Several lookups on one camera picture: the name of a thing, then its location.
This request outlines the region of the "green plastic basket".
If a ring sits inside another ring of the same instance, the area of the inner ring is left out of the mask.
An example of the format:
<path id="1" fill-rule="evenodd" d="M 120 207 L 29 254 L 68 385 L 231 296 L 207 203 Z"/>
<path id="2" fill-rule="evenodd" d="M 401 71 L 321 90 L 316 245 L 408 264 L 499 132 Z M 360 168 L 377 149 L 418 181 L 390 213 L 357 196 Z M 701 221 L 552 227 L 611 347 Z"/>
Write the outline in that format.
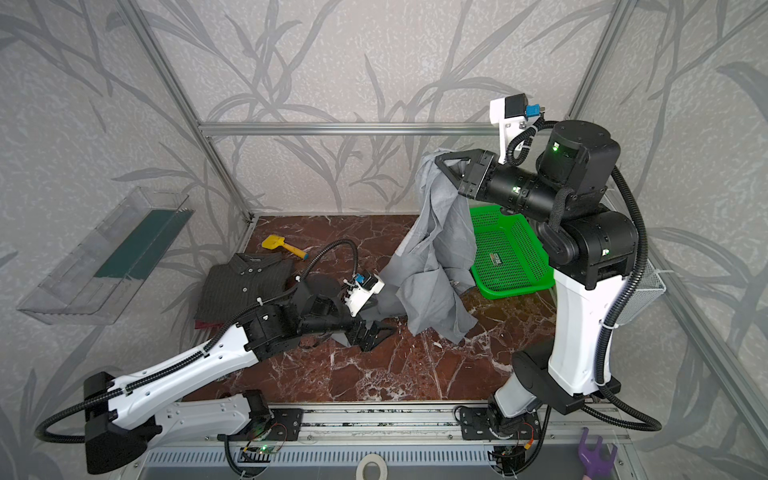
<path id="1" fill-rule="evenodd" d="M 470 215 L 476 240 L 471 273 L 484 298 L 528 295 L 555 285 L 548 255 L 524 216 L 504 215 L 493 205 L 473 207 Z M 503 264 L 495 266 L 491 253 Z"/>

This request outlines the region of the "light grey long sleeve shirt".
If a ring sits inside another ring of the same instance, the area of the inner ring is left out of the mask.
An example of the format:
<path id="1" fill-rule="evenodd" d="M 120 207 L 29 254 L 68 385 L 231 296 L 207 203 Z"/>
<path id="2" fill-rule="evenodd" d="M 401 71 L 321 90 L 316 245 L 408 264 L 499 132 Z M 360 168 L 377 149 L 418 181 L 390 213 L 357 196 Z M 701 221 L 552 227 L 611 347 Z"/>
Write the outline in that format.
<path id="1" fill-rule="evenodd" d="M 426 154 L 417 170 L 420 214 L 378 276 L 385 282 L 357 314 L 367 322 L 406 316 L 409 331 L 432 329 L 459 344 L 477 324 L 461 296 L 475 287 L 476 240 L 469 199 L 458 194 Z"/>

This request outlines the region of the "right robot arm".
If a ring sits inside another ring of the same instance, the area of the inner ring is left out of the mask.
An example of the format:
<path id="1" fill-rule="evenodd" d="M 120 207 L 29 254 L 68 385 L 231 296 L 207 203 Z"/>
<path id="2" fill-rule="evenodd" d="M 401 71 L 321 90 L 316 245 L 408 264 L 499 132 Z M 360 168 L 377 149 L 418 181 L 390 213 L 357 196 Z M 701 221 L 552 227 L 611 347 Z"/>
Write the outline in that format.
<path id="1" fill-rule="evenodd" d="M 648 260 L 638 204 L 618 169 L 619 143 L 584 120 L 539 121 L 510 141 L 500 160 L 486 150 L 441 154 L 435 163 L 464 197 L 530 220 L 554 271 L 555 336 L 513 357 L 513 372 L 491 397 L 488 424 L 507 437 L 540 407 L 585 410 L 591 395 L 619 415 L 602 422 L 656 432 L 659 420 L 619 398 L 610 371 L 614 330 Z"/>

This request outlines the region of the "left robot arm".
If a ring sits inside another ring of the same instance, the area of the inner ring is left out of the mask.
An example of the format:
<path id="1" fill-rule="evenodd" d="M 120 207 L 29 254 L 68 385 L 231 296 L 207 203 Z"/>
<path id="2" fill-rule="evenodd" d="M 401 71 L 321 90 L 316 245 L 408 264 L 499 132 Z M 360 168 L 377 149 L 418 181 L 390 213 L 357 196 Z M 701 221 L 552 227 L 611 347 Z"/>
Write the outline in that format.
<path id="1" fill-rule="evenodd" d="M 213 267 L 195 315 L 216 326 L 212 337 L 132 374 L 92 375 L 83 384 L 82 402 L 42 420 L 36 439 L 83 445 L 87 471 L 98 475 L 170 441 L 214 436 L 230 443 L 271 434 L 276 421 L 258 390 L 221 404 L 182 399 L 299 347 L 305 337 L 340 334 L 366 352 L 393 333 L 391 326 L 360 315 L 385 283 L 360 269 L 354 241 L 326 245 L 295 279 L 293 272 L 293 261 L 279 254 L 237 254 Z"/>

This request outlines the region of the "yellow toy hammer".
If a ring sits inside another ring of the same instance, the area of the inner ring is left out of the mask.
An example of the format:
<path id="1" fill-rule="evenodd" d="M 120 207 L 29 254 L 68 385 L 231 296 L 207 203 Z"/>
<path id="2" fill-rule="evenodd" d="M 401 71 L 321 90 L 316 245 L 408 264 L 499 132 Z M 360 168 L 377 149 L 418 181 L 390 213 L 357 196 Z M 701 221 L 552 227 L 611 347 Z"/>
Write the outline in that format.
<path id="1" fill-rule="evenodd" d="M 281 237 L 278 235 L 269 235 L 267 238 L 265 238 L 262 241 L 261 246 L 268 250 L 276 250 L 278 248 L 283 248 L 289 253 L 291 253 L 292 255 L 302 260 L 306 260 L 309 258 L 309 254 L 307 252 L 299 249 L 298 247 L 288 244 L 284 237 Z"/>

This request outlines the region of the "white tape roll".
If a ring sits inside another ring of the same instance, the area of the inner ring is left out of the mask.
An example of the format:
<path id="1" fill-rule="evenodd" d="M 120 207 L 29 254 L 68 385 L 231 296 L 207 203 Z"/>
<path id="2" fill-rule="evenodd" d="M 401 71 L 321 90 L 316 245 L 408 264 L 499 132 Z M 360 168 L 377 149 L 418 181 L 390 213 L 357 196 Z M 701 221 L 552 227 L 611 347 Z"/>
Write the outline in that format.
<path id="1" fill-rule="evenodd" d="M 357 464 L 355 471 L 356 480 L 387 480 L 389 468 L 385 459 L 375 453 L 365 455 Z"/>

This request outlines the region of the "dark striped folded shirt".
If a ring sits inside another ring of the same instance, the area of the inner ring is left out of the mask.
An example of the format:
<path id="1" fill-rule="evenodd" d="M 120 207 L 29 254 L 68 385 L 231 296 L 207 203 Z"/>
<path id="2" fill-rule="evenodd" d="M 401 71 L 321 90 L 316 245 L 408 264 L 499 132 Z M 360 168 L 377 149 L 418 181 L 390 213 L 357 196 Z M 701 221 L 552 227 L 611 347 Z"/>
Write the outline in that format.
<path id="1" fill-rule="evenodd" d="M 203 284 L 196 313 L 197 330 L 213 328 L 231 320 L 242 310 L 282 294 L 294 261 L 280 253 L 237 253 L 228 263 L 213 266 Z"/>

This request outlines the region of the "purple plastic toy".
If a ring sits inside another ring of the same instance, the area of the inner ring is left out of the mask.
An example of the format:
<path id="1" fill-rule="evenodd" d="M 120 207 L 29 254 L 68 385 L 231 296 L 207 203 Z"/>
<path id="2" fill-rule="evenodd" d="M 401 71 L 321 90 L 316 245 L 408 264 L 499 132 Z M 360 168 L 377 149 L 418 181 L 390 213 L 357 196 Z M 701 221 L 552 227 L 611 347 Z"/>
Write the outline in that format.
<path id="1" fill-rule="evenodd" d="M 589 428 L 582 429 L 582 435 L 577 447 L 577 455 L 584 467 L 583 480 L 596 479 L 598 477 L 608 477 L 613 471 L 614 464 L 618 455 L 618 446 L 614 445 L 610 454 L 602 454 L 603 437 L 598 436 L 595 446 L 590 449 L 587 445 Z"/>

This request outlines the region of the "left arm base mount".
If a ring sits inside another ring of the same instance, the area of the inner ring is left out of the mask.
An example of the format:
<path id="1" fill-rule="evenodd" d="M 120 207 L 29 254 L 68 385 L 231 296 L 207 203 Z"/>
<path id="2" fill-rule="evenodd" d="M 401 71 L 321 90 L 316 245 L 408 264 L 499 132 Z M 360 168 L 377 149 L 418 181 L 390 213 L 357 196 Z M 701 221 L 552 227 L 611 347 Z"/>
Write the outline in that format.
<path id="1" fill-rule="evenodd" d="M 298 440 L 304 411 L 300 408 L 280 408 L 269 418 L 251 420 L 235 434 L 219 434 L 225 445 L 225 458 L 236 465 L 269 463 L 287 442 Z"/>

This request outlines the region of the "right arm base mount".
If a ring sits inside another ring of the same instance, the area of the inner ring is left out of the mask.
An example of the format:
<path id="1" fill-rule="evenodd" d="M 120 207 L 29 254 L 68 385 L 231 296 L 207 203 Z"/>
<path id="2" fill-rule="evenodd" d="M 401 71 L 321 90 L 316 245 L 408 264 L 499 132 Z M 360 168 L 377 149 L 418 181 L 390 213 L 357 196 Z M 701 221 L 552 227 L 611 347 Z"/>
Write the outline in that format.
<path id="1" fill-rule="evenodd" d="M 492 446 L 487 452 L 491 468 L 502 477 L 516 478 L 539 454 L 542 423 L 537 411 L 507 418 L 495 405 L 459 405 L 453 409 L 453 416 L 465 441 L 511 441 L 511 444 Z"/>

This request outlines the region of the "clear acrylic wall shelf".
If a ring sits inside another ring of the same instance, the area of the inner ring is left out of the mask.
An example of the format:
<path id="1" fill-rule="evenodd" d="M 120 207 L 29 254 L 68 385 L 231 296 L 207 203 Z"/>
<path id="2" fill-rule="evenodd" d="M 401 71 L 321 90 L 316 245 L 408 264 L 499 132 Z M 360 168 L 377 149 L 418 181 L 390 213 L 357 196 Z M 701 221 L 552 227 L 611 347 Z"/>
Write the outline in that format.
<path id="1" fill-rule="evenodd" d="M 194 210 L 181 192 L 134 188 L 17 306 L 46 325 L 111 325 Z"/>

